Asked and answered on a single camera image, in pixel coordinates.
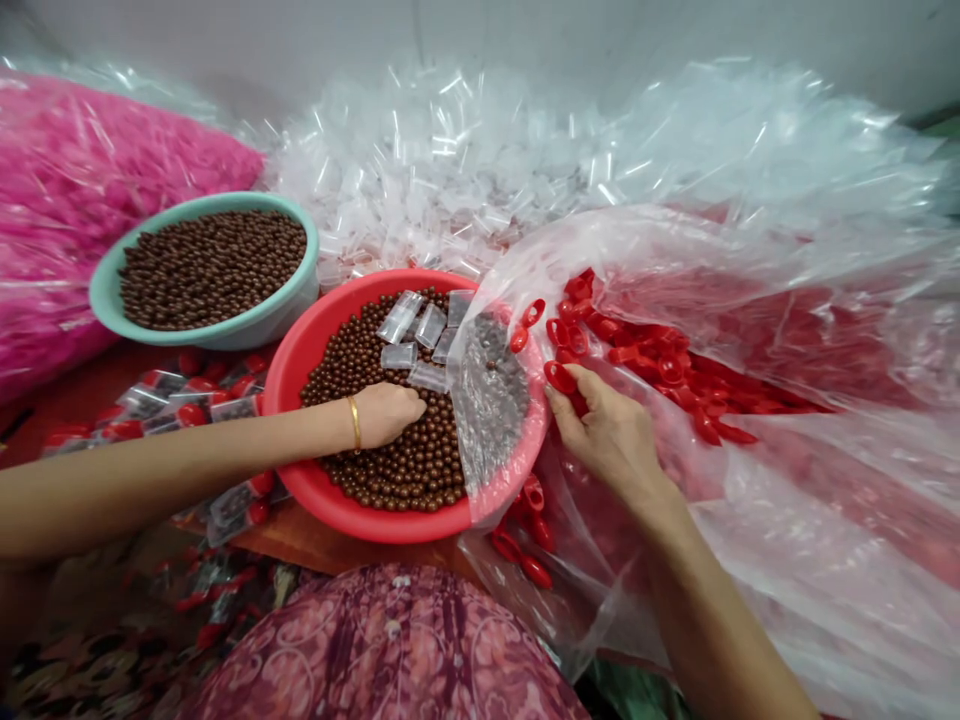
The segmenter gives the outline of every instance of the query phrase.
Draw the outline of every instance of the white wall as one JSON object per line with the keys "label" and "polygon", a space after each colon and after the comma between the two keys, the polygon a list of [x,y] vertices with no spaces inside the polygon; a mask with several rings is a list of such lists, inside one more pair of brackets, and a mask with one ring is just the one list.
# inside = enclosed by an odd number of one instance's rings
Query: white wall
{"label": "white wall", "polygon": [[960,99],[953,0],[22,0],[58,43],[193,82],[248,119],[404,55],[536,68],[615,103],[690,60],[794,61],[903,111]]}

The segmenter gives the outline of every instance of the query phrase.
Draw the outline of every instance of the clear plastic bag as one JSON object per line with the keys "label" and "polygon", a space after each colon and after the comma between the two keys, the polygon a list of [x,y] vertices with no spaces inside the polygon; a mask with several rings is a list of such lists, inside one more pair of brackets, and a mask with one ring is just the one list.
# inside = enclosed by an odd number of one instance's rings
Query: clear plastic bag
{"label": "clear plastic bag", "polygon": [[0,70],[0,402],[115,340],[87,303],[114,241],[179,202],[249,189],[262,165],[189,118]]}
{"label": "clear plastic bag", "polygon": [[526,234],[610,205],[682,197],[757,223],[778,205],[813,231],[837,214],[934,216],[957,191],[942,140],[799,68],[695,63],[604,112],[538,80],[401,63],[335,79],[285,123],[265,177],[316,222],[324,291],[411,265],[479,281]]}
{"label": "clear plastic bag", "polygon": [[[509,308],[512,330],[538,298],[556,316],[565,283],[594,268],[602,314],[675,326],[691,350],[835,410],[733,416],[759,442],[717,448],[678,406],[611,365],[610,346],[592,337],[583,359],[648,408],[664,469],[822,711],[948,716],[960,677],[960,302],[930,293],[960,278],[957,231],[857,216],[798,235],[717,210],[588,212],[511,250],[481,285],[451,355],[457,421],[468,426],[464,467],[475,470],[470,458],[500,442],[478,436],[483,408],[457,362],[475,318]],[[543,322],[530,336],[552,347]],[[462,413],[468,406],[480,417]],[[474,568],[554,643],[569,675],[600,648],[667,667],[626,512],[554,434],[536,472],[557,552],[519,539],[554,589],[538,590],[494,552],[485,533],[502,513],[472,501],[484,520],[461,547]],[[480,486],[469,474],[467,483]]]}

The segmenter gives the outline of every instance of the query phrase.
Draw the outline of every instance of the floral fabric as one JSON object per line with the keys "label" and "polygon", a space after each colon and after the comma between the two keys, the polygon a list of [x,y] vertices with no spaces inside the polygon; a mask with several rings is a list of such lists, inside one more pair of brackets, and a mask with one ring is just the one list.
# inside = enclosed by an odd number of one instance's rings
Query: floral fabric
{"label": "floral fabric", "polygon": [[301,587],[181,707],[182,718],[589,718],[536,639],[432,567]]}

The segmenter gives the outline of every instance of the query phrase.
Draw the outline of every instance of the forearm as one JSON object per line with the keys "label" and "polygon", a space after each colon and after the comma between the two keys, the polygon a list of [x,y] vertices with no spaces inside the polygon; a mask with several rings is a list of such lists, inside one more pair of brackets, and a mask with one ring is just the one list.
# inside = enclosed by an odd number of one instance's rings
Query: forearm
{"label": "forearm", "polygon": [[656,521],[641,522],[660,634],[690,704],[704,718],[819,717],[679,491],[664,505],[670,507]]}
{"label": "forearm", "polygon": [[0,564],[87,552],[273,467],[353,447],[345,400],[73,453],[0,473]]}

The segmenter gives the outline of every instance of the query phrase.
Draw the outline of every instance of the gold bracelet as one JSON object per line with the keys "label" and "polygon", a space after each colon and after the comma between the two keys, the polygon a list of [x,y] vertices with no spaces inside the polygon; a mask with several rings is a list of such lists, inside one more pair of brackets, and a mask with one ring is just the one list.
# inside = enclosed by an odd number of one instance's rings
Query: gold bracelet
{"label": "gold bracelet", "polygon": [[360,440],[360,413],[357,412],[357,401],[353,399],[353,395],[350,395],[347,400],[350,401],[350,410],[353,412],[353,437],[357,442],[354,452],[359,453],[360,448],[363,447],[363,442]]}

